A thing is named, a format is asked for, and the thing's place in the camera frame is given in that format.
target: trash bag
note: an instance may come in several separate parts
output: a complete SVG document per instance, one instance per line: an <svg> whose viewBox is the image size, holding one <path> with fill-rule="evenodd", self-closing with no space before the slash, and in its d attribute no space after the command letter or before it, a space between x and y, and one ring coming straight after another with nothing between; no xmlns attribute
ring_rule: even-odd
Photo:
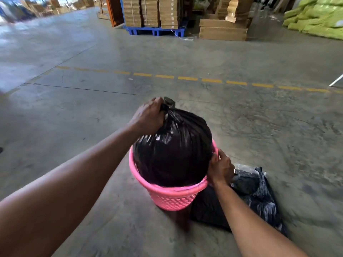
<svg viewBox="0 0 343 257"><path fill-rule="evenodd" d="M133 159L140 175L163 187L195 185L206 176L212 157L212 134L206 121L171 105L163 126L154 135L141 137L133 145Z"/></svg>
<svg viewBox="0 0 343 257"><path fill-rule="evenodd" d="M235 169L231 187L252 211L287 236L274 193L261 167L252 168L250 172ZM231 232L219 200L211 186L207 186L198 193L191 205L190 218L193 221L203 222Z"/></svg>

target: person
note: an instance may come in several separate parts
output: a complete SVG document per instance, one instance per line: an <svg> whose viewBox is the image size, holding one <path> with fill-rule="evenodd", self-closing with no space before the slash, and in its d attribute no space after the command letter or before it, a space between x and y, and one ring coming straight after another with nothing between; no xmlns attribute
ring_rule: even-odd
<svg viewBox="0 0 343 257"><path fill-rule="evenodd" d="M130 146L163 125L162 98L143 104L122 129L0 202L0 256L51 256L81 223ZM306 257L257 216L227 185L229 157L209 163L212 183L243 257Z"/></svg>

